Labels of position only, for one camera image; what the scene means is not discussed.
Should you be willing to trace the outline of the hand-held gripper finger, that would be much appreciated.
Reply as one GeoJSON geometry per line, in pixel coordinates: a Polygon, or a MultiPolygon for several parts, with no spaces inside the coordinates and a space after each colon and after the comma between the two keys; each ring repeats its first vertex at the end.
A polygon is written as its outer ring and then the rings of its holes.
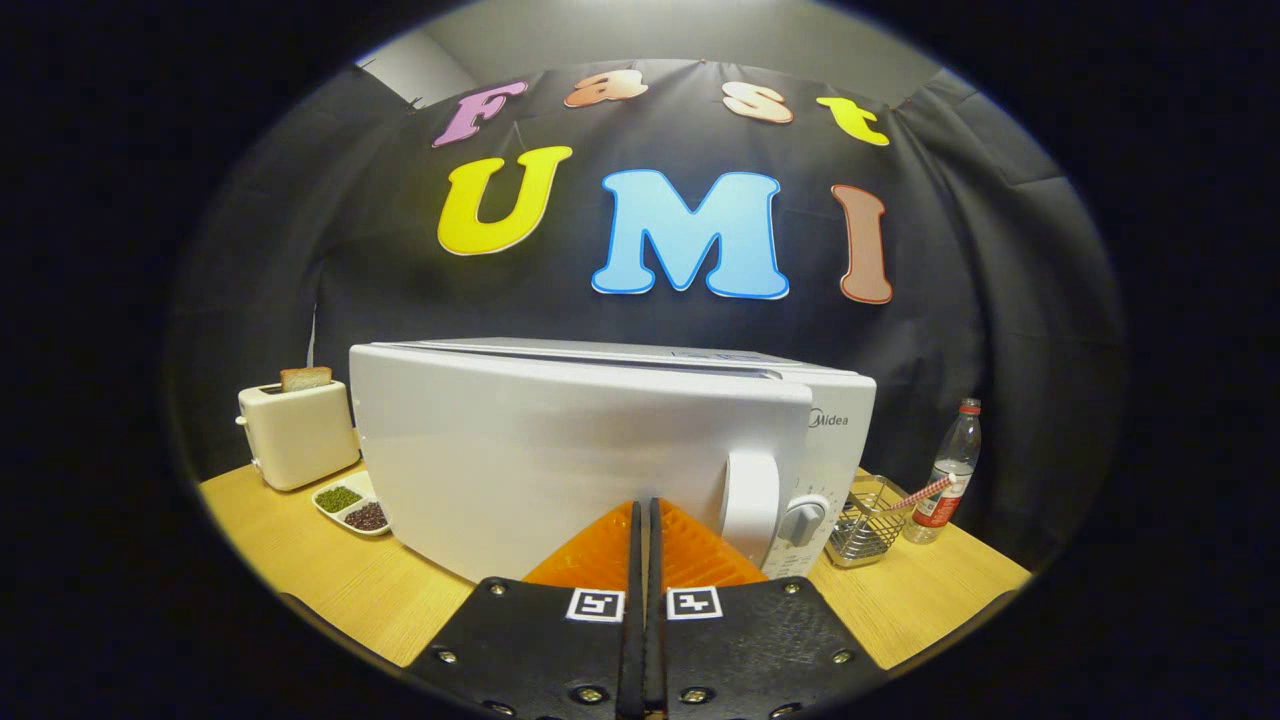
{"type": "Polygon", "coordinates": [[[622,509],[622,589],[488,577],[406,678],[471,719],[643,717],[643,506],[622,509]]]}
{"type": "Polygon", "coordinates": [[[667,719],[826,719],[890,674],[804,577],[676,585],[673,506],[652,498],[648,705],[667,719]]]}

